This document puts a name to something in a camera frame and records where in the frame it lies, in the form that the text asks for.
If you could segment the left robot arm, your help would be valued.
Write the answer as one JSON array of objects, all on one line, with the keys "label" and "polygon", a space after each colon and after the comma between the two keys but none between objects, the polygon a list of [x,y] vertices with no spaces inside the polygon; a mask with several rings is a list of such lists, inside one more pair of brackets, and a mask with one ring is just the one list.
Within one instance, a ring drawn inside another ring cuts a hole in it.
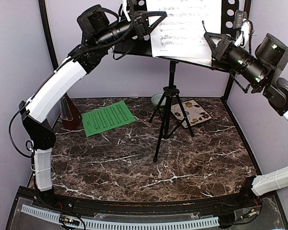
[{"label": "left robot arm", "polygon": [[49,190],[51,179],[51,153],[56,135],[49,126],[47,117],[65,93],[85,75],[91,73],[108,54],[108,50],[136,36],[142,40],[167,17],[165,11],[136,11],[134,3],[127,2],[129,9],[121,19],[115,12],[95,5],[84,11],[77,22],[82,30],[82,41],[39,86],[26,101],[21,101],[17,115],[27,131],[31,144],[28,151],[20,154],[33,159],[35,183],[41,192],[39,201],[48,209],[58,205],[58,198]]}]

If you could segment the black music stand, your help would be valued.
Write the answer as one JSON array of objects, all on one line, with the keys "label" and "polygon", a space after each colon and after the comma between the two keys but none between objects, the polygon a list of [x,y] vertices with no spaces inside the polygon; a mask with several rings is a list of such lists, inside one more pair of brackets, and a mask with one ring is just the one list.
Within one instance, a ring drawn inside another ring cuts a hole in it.
[{"label": "black music stand", "polygon": [[[225,21],[234,22],[234,15],[230,16],[228,11],[232,10],[233,12],[237,11],[239,9],[240,2],[238,0],[223,0],[222,6],[221,6],[221,32],[225,33],[227,32],[229,35],[234,34],[233,29],[226,29],[225,28]],[[187,128],[189,129],[191,137],[194,137],[193,130],[191,128],[190,122],[187,118],[186,112],[183,108],[180,96],[179,96],[179,89],[176,85],[174,85],[174,78],[175,78],[175,71],[176,71],[176,65],[179,63],[177,59],[171,59],[169,64],[169,83],[168,86],[163,88],[163,94],[161,98],[158,101],[157,106],[155,107],[155,110],[149,119],[149,123],[152,123],[155,115],[160,112],[161,104],[162,102],[165,102],[164,111],[160,113],[160,117],[162,118],[162,123],[160,127],[158,142],[156,146],[155,155],[153,158],[153,162],[157,162],[159,149],[161,145],[162,139],[168,139],[176,130],[179,128],[179,126],[182,125],[183,122],[186,122]],[[183,114],[183,118],[180,121],[180,123],[171,131],[169,132],[169,124],[170,124],[170,116],[171,116],[171,106],[172,106],[172,99],[177,99],[178,105],[180,106],[181,112]]]}]

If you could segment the white sheet music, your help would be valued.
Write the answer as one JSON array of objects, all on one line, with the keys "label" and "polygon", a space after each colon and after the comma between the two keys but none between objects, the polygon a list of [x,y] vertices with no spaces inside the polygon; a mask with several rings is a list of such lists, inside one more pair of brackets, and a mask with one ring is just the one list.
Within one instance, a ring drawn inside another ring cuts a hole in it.
[{"label": "white sheet music", "polygon": [[150,35],[153,57],[211,58],[204,34],[221,33],[221,0],[147,0],[146,6],[167,13]]}]

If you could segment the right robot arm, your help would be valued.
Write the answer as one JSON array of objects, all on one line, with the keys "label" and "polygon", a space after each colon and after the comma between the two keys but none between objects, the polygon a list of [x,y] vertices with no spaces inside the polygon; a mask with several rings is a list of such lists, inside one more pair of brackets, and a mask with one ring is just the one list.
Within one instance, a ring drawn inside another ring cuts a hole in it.
[{"label": "right robot arm", "polygon": [[[288,63],[288,47],[284,43],[266,34],[252,56],[226,34],[206,32],[204,38],[213,59],[242,75],[252,87],[252,93],[262,92],[272,108],[288,121],[288,81],[280,76]],[[288,187],[288,166],[246,178],[235,203],[245,208],[254,198],[285,187]]]}]

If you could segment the green sheet music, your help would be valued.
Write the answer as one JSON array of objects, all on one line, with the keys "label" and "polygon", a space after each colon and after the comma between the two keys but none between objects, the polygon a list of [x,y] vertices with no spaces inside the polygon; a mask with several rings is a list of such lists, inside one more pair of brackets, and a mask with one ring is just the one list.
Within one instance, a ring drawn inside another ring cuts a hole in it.
[{"label": "green sheet music", "polygon": [[82,114],[87,137],[135,122],[133,114],[124,101]]}]

